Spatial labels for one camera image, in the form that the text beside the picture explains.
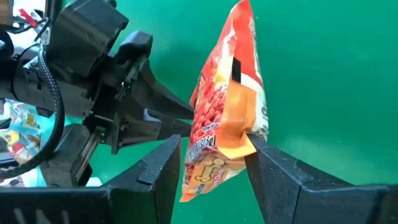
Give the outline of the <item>red noodle pack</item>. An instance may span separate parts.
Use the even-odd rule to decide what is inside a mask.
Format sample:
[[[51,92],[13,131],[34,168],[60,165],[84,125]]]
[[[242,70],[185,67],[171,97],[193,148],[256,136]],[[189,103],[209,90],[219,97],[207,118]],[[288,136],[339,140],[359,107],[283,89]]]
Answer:
[[[256,149],[249,140],[269,135],[266,94],[250,0],[226,19],[190,98],[192,129],[184,158],[181,202],[211,192],[246,168]]]

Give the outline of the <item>red connector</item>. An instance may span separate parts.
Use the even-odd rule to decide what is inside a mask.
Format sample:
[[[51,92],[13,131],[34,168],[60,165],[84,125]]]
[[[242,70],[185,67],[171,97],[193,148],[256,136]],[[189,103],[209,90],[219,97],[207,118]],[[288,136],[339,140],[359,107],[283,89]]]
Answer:
[[[27,21],[32,27],[37,27],[37,21],[30,16],[24,9],[19,9],[21,16]]]

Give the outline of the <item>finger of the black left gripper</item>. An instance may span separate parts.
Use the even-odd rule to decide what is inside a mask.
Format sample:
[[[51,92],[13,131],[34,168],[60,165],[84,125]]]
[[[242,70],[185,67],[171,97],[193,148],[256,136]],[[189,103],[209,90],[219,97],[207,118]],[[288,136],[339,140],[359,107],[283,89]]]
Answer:
[[[136,100],[144,108],[179,119],[193,119],[193,109],[161,84],[148,58],[142,59],[136,78]]]
[[[155,140],[164,140],[174,134],[189,137],[191,133],[192,126],[190,124],[153,110],[144,110],[144,120],[155,124]]]

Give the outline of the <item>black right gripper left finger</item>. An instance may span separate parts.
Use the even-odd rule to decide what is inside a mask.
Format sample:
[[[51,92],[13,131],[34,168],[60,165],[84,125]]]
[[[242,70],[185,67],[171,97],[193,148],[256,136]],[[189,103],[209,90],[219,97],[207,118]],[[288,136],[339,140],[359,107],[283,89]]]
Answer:
[[[132,167],[107,181],[114,224],[171,224],[181,165],[174,134]]]

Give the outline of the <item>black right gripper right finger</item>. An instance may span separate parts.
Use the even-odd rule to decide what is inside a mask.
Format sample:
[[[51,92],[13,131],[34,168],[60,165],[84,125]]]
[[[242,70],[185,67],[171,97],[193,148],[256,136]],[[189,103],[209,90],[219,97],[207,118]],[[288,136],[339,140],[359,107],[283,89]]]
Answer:
[[[250,134],[256,152],[245,157],[265,224],[343,224],[339,190],[353,185]]]

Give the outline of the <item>blue Maruchan noodle pack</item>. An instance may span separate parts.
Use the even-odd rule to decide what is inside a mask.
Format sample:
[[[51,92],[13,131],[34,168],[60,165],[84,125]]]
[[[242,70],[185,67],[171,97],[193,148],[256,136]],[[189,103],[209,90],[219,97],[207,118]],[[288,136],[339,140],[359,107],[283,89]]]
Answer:
[[[9,123],[0,128],[0,140],[17,165],[31,160],[48,141],[55,116],[49,118],[38,114],[34,106],[14,100],[6,100],[0,122]]]

